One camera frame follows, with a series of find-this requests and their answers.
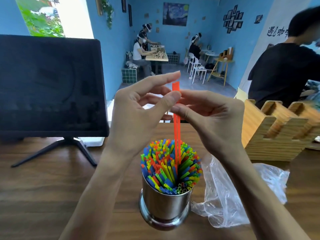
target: person's left hand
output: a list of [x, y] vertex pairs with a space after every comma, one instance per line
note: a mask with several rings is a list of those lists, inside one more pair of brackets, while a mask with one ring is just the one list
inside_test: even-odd
[[[114, 98], [112, 123], [107, 141], [109, 150], [128, 160], [150, 142], [160, 120], [172, 120], [165, 114], [181, 98], [179, 91], [164, 86], [180, 77], [180, 72], [149, 76], [136, 84], [118, 90]], [[146, 104], [154, 104], [144, 109]]]

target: hanging plant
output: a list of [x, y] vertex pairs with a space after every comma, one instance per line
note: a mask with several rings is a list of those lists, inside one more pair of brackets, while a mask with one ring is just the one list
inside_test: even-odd
[[109, 0], [101, 0], [101, 6], [102, 6], [102, 11], [106, 13], [107, 19], [106, 19], [106, 24], [109, 29], [112, 28], [112, 17], [114, 13], [114, 9], [109, 3]]

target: stainless steel cup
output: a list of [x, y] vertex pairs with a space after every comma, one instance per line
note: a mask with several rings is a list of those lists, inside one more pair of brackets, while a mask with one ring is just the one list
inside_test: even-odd
[[141, 215], [150, 226], [158, 230], [172, 230], [188, 216], [191, 193], [192, 190], [177, 195], [162, 194], [142, 176], [139, 199]]

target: starry night painting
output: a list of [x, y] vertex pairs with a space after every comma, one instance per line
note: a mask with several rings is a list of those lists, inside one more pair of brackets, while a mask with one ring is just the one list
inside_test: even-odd
[[163, 3], [164, 25], [186, 26], [189, 12], [189, 4]]

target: monitor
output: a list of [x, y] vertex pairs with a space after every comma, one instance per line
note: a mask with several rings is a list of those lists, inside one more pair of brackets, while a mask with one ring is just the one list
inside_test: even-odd
[[1, 137], [107, 137], [100, 42], [0, 35]]

